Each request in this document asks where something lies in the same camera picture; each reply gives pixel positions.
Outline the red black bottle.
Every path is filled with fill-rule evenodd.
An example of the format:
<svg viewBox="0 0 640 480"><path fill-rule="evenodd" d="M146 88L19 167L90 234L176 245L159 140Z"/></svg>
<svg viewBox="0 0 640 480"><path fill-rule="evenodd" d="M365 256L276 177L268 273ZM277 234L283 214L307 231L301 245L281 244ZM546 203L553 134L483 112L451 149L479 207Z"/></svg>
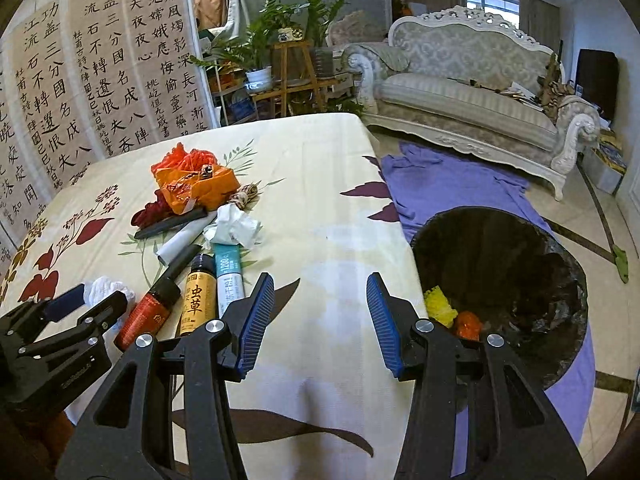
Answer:
<svg viewBox="0 0 640 480"><path fill-rule="evenodd" d="M118 350L125 352L136 341L137 336L145 333L154 336L160 331L181 296L177 278L201 250L201 245L191 244L171 260L166 270L132 309L115 337L114 345Z"/></svg>

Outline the black cylinder tube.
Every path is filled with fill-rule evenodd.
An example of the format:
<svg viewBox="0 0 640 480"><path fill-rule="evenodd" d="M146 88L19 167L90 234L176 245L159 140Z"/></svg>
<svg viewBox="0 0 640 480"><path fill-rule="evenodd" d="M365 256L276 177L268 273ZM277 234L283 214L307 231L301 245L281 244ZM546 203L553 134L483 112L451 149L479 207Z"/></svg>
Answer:
<svg viewBox="0 0 640 480"><path fill-rule="evenodd" d="M152 224L152 226L147 226L146 228L137 230L137 232L134 233L134 239L145 240L146 238L155 236L160 233L179 229L194 220L206 218L207 215L208 211L205 207L194 208L186 214L182 214L181 216L168 217Z"/></svg>

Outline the yellow black bottle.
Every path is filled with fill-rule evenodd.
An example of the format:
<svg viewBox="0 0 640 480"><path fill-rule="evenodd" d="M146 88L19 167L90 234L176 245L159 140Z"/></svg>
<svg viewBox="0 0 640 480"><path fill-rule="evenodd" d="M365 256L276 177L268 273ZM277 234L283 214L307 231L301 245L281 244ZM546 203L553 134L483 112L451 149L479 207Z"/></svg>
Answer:
<svg viewBox="0 0 640 480"><path fill-rule="evenodd" d="M216 316L216 269L212 256L197 255L186 277L178 334L193 333Z"/></svg>

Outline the white paper roll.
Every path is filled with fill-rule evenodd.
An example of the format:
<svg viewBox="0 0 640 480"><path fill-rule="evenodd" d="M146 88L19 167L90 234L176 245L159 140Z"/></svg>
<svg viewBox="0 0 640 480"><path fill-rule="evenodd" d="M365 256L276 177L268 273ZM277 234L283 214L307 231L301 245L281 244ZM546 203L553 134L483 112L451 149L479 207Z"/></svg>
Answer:
<svg viewBox="0 0 640 480"><path fill-rule="evenodd" d="M217 217L216 211L210 212L206 217L193 220L181 228L173 237L157 249L155 255L163 266L168 266L184 248L191 245Z"/></svg>

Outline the orange plastic bag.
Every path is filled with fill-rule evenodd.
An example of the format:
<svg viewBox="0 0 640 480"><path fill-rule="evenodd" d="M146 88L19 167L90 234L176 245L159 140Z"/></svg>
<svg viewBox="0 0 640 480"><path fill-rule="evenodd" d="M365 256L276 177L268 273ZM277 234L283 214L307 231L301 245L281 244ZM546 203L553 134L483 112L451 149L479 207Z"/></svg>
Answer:
<svg viewBox="0 0 640 480"><path fill-rule="evenodd" d="M216 210L240 188L234 172L217 165L198 171L162 168L154 178L174 214L186 214L196 207Z"/></svg>

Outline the teal white tube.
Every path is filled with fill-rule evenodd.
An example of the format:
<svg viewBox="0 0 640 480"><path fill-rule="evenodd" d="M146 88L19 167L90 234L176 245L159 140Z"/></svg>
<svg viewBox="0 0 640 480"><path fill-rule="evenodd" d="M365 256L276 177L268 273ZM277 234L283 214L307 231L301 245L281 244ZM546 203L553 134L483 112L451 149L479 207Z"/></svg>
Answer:
<svg viewBox="0 0 640 480"><path fill-rule="evenodd" d="M240 248L238 245L215 244L214 256L218 316L222 318L232 302L245 298Z"/></svg>

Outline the white tissue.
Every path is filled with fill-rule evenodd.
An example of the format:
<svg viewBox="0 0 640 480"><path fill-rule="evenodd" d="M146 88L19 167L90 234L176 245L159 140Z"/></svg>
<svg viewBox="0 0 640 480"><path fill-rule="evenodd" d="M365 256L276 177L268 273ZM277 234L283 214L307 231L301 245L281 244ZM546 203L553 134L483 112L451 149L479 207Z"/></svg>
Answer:
<svg viewBox="0 0 640 480"><path fill-rule="evenodd" d="M216 219L203 230L211 245L238 245L252 248L262 224L235 204L225 204L216 211Z"/></svg>

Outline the orange trash in bin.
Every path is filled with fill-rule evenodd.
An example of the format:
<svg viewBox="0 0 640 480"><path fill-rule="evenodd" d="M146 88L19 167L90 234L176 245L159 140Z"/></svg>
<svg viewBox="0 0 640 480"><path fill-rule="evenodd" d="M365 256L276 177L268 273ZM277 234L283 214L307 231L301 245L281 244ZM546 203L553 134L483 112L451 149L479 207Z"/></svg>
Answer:
<svg viewBox="0 0 640 480"><path fill-rule="evenodd" d="M471 311L462 311L454 320L454 333L458 338L472 341L480 341L480 333L483 323L480 318Z"/></svg>

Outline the yellow trash in bin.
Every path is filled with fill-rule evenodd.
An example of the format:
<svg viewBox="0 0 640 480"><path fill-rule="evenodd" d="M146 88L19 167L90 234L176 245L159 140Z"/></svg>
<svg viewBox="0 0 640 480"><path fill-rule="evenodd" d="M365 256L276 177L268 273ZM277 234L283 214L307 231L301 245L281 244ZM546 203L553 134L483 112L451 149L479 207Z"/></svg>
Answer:
<svg viewBox="0 0 640 480"><path fill-rule="evenodd" d="M424 292L424 304L427 315L432 320L439 322L446 328L454 326L454 321L459 312L451 307L451 304L439 286L435 286Z"/></svg>

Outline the dark red cloth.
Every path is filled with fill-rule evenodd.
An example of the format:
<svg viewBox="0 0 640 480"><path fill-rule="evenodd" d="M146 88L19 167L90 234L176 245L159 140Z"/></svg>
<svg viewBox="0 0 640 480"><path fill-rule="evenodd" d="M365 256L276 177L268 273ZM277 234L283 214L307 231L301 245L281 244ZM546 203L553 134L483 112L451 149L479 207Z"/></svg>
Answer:
<svg viewBox="0 0 640 480"><path fill-rule="evenodd" d="M161 190L156 190L154 195L154 202L146 203L141 210L137 211L132 216L130 221L132 226L136 226L139 229L145 229L148 226L152 226L153 224L160 222L160 220L164 220L174 214L166 202Z"/></svg>

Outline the green cloth on floor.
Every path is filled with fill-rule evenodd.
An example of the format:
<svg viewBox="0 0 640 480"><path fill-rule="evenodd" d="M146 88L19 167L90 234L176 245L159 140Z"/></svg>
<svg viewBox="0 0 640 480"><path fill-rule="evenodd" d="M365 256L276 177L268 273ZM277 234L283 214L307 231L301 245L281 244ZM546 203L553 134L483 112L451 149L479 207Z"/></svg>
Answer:
<svg viewBox="0 0 640 480"><path fill-rule="evenodd" d="M629 282L629 270L626 252L616 244L613 244L612 255L614 256L614 263L620 279L624 284L627 284Z"/></svg>

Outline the purple floor sheet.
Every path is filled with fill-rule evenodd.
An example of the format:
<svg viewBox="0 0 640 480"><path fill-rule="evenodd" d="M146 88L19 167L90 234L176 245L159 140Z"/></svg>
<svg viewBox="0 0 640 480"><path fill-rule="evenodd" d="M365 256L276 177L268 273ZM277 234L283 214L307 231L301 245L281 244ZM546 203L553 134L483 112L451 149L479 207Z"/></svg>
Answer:
<svg viewBox="0 0 640 480"><path fill-rule="evenodd" d="M387 156L382 160L382 174L390 188L390 196L399 214L400 223L411 239L435 214L463 206L507 211L552 234L547 223L526 200L525 180L506 171L492 169L479 162L468 162L430 148L406 144L399 155ZM573 375L584 359L587 335L588 324L582 348L563 377ZM564 414L556 408L558 402L563 402L567 411L587 411L590 388L582 388L576 392L561 391L558 389L558 382L550 388L542 388L563 422ZM465 468L465 439L468 429L465 387L459 387L457 393L460 412L457 416L454 445L454 478L451 479L463 479L460 474ZM576 444L578 431L566 422L564 425Z"/></svg>

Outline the calligraphy folding screen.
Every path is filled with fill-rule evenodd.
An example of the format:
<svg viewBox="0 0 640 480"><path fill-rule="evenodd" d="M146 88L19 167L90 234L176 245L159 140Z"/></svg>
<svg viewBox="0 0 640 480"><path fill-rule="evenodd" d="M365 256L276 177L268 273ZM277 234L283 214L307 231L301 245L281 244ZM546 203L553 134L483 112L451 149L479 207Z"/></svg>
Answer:
<svg viewBox="0 0 640 480"><path fill-rule="evenodd" d="M21 0L1 36L1 264L94 162L216 126L193 0Z"/></svg>

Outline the white storage box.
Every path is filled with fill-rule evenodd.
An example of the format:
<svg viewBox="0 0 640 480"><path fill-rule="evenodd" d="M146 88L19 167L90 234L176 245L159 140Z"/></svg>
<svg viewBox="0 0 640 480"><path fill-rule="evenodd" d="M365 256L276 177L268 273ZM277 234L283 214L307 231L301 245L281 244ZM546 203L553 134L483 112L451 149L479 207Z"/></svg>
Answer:
<svg viewBox="0 0 640 480"><path fill-rule="evenodd" d="M623 175L608 166L593 148L585 151L582 168L590 182L600 191L614 195L620 187Z"/></svg>

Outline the ornate white sofa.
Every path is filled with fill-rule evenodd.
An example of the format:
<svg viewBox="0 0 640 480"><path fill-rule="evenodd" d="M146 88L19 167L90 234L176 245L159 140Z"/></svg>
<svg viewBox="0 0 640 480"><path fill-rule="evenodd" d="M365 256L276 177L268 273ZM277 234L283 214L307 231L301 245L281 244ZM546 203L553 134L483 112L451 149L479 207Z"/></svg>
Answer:
<svg viewBox="0 0 640 480"><path fill-rule="evenodd" d="M343 64L367 126L522 170L556 200L599 140L599 114L564 84L558 55L496 14L400 18L385 41L348 44Z"/></svg>

